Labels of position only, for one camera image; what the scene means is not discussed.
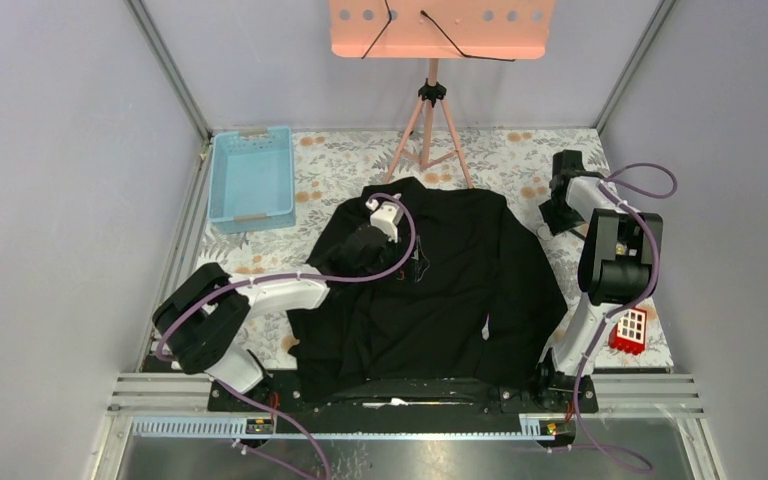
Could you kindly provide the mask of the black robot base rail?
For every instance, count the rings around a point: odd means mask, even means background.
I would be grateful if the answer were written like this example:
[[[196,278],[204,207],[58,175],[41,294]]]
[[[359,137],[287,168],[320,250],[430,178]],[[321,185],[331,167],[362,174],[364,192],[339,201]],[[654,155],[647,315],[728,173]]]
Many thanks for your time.
[[[466,378],[375,380],[313,399],[294,370],[273,370],[243,401],[219,382],[210,385],[207,409],[245,419],[248,437],[319,439],[552,440],[575,432],[575,415],[600,404],[585,378],[528,389],[494,387]]]

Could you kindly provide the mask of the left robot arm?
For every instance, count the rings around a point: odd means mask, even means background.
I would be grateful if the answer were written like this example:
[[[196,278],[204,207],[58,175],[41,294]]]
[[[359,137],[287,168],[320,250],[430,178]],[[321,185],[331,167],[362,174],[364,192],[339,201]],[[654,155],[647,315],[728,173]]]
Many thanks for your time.
[[[216,263],[199,267],[152,315],[160,338],[155,356],[181,372],[206,374],[229,388],[248,411],[269,401],[267,370],[235,341],[251,318],[315,310],[351,287],[393,276],[410,258],[418,240],[414,223],[374,221],[327,250],[323,265],[233,278]]]

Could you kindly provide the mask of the black shirt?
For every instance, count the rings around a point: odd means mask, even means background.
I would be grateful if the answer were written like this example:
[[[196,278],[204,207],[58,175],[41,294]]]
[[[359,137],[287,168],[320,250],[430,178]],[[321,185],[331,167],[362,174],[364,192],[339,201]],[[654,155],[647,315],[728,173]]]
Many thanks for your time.
[[[567,305],[535,234],[506,198],[407,177],[383,187],[418,240],[407,263],[288,315],[313,399],[385,378],[474,378],[523,389]]]

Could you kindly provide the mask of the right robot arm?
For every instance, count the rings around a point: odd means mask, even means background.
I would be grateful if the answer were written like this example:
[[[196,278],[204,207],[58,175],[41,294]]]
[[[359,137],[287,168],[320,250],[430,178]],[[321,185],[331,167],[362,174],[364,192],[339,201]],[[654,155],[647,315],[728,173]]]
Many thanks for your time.
[[[611,192],[607,178],[585,169],[577,150],[553,155],[550,191],[540,212],[552,235],[588,227],[578,263],[578,306],[563,337],[547,342],[531,390],[543,410],[564,413],[582,398],[595,354],[622,313],[654,290],[663,220]]]

